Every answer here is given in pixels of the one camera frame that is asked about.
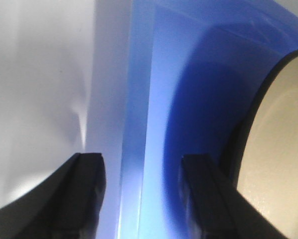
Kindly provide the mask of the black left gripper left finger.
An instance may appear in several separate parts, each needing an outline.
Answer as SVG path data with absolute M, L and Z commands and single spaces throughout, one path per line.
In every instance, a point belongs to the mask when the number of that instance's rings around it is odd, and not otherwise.
M 94 239 L 106 189 L 100 153 L 75 153 L 0 209 L 0 239 Z

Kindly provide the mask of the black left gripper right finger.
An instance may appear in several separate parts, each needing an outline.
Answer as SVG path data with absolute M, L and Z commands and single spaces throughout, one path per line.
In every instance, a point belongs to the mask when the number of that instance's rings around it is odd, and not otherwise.
M 181 160 L 181 195 L 191 239 L 283 239 L 207 154 Z

